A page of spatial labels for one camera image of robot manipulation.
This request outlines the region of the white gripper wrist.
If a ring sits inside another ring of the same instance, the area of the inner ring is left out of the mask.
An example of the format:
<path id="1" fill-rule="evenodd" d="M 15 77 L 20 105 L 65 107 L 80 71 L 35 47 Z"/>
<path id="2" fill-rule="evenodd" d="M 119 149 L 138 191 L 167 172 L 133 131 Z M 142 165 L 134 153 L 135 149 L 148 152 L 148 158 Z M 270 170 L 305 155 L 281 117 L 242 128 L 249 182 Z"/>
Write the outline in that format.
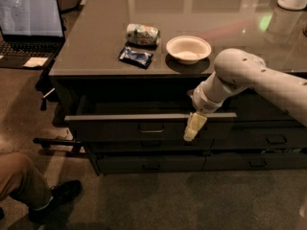
<path id="1" fill-rule="evenodd" d="M 222 106 L 222 102 L 213 102 L 206 95 L 203 90 L 205 83 L 202 81 L 192 91 L 192 105 L 199 112 L 191 113 L 188 117 L 187 126 L 184 130 L 183 139 L 187 142 L 194 140 L 196 135 L 207 122 L 207 117 L 204 113 L 213 113 Z"/>

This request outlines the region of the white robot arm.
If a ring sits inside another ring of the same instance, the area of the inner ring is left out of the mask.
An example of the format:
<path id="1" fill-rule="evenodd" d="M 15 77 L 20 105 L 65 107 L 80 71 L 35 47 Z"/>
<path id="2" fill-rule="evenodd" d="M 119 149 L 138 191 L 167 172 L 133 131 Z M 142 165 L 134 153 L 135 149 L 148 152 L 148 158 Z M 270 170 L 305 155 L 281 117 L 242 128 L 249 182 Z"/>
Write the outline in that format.
<path id="1" fill-rule="evenodd" d="M 256 55 L 239 49 L 226 49 L 216 56 L 214 72 L 187 92 L 196 112 L 188 118 L 184 139 L 193 140 L 208 114 L 247 88 L 307 126 L 305 79 L 272 70 Z"/>

